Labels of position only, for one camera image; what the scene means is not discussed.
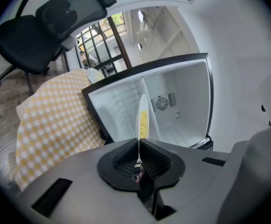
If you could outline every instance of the office chair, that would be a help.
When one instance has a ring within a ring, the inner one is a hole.
[[[50,61],[74,47],[72,32],[105,18],[106,7],[116,0],[49,0],[36,10],[35,16],[21,16],[27,2],[22,0],[15,18],[0,25],[0,54],[12,64],[0,75],[0,81],[19,68],[25,72],[32,95],[29,73],[47,73]]]

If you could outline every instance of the white plate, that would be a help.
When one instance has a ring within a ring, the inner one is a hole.
[[[92,84],[104,78],[103,74],[94,68],[87,69],[87,76]]]
[[[137,132],[137,139],[140,140],[140,120],[141,120],[141,112],[142,111],[147,111],[147,115],[148,115],[148,135],[147,138],[149,137],[149,106],[148,106],[148,99],[146,94],[143,94],[141,96],[140,99],[140,104],[139,104],[139,108],[137,110],[137,114],[136,114],[136,132]]]

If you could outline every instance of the black slot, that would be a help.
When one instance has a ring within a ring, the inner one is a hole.
[[[225,162],[224,160],[219,160],[219,159],[213,159],[213,158],[204,158],[202,159],[203,162],[208,162],[208,163],[211,163],[211,164],[214,164],[214,165],[217,165],[217,166],[221,166],[223,167]]]
[[[72,181],[59,178],[48,190],[32,205],[32,208],[45,217],[49,217],[58,202],[61,200]]]

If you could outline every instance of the yellow checkered cloth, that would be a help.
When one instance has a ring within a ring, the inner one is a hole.
[[[15,180],[22,190],[66,157],[104,144],[81,93],[89,85],[86,71],[74,70],[30,97],[17,131]]]

